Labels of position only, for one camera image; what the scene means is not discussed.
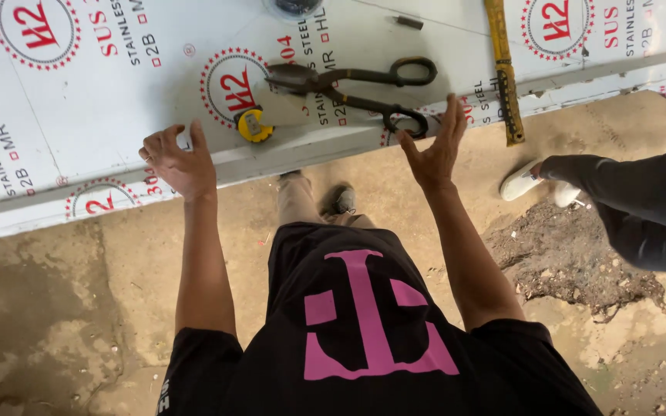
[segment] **metal shears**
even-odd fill
[[[428,70],[428,75],[423,78],[404,78],[397,71],[405,65],[420,65]],[[397,127],[390,117],[393,114],[403,114],[418,122],[420,128],[412,134],[413,138],[425,137],[428,132],[428,119],[419,112],[404,108],[399,104],[385,104],[379,101],[361,99],[348,96],[338,92],[332,84],[341,79],[355,81],[377,82],[379,84],[392,84],[398,87],[405,85],[428,85],[438,74],[436,64],[430,59],[421,56],[398,59],[389,69],[389,72],[377,72],[370,70],[332,70],[322,74],[308,67],[298,64],[279,64],[269,66],[272,76],[266,79],[270,84],[284,87],[298,94],[319,92],[333,101],[343,103],[349,107],[365,109],[382,114],[384,125],[391,132],[396,132]]]

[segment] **person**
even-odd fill
[[[544,179],[560,181],[558,206],[584,191],[593,200],[610,245],[628,263],[666,272],[666,153],[618,162],[595,155],[550,156],[533,161],[503,182],[506,201],[527,193]]]
[[[601,414],[527,322],[459,199],[451,172],[466,128],[455,96],[433,145],[398,137],[435,217],[466,331],[449,324],[397,236],[346,210],[315,211],[310,183],[283,175],[266,322],[244,351],[217,231],[215,170],[198,121],[140,155],[184,196],[176,336],[157,414]]]

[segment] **black t-shirt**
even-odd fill
[[[156,414],[601,414],[545,326],[466,333],[425,286],[391,231],[285,225],[264,327],[182,329]]]

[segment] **pink logo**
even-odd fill
[[[367,367],[351,371],[346,369],[334,358],[329,357],[318,343],[318,334],[307,333],[305,351],[305,380],[322,380],[326,377],[338,376],[354,380],[362,376],[386,375],[397,370],[412,373],[432,372],[440,370],[449,375],[459,373],[454,360],[451,359],[441,336],[431,322],[425,323],[429,336],[429,347],[420,359],[414,363],[395,363],[380,318],[372,281],[366,269],[366,258],[370,255],[383,257],[382,253],[371,250],[353,250],[331,253],[329,258],[341,258],[346,264],[348,282],[354,296],[356,316],[361,330]],[[416,289],[400,280],[390,279],[392,291],[397,304],[401,307],[417,307],[428,304],[426,298]],[[317,295],[305,297],[305,318],[308,325],[321,324],[336,319],[333,291],[328,290]]]

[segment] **black pants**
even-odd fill
[[[551,156],[540,175],[585,191],[611,246],[629,263],[666,272],[666,153],[625,162],[592,155]]]

